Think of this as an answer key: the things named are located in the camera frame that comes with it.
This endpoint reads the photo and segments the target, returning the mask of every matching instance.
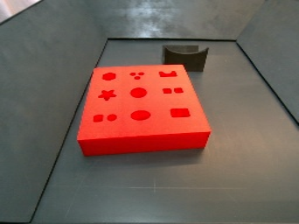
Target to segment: gray wall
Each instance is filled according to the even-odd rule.
[[[237,39],[265,0],[94,0],[111,38]]]
[[[299,123],[299,1],[269,0],[238,43]]]
[[[30,221],[106,36],[85,1],[51,0],[0,26],[0,221]]]

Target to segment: gray floor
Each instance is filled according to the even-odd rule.
[[[298,126],[237,43],[114,40],[99,65],[162,64],[166,44],[210,47],[206,150],[83,157],[83,101],[34,222],[298,222]]]

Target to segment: black object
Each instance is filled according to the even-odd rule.
[[[189,72],[202,72],[210,48],[199,52],[198,45],[165,45],[163,63],[166,65],[185,65]]]

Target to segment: red block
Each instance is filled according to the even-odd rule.
[[[86,156],[205,148],[210,134],[183,66],[94,70],[78,135]]]

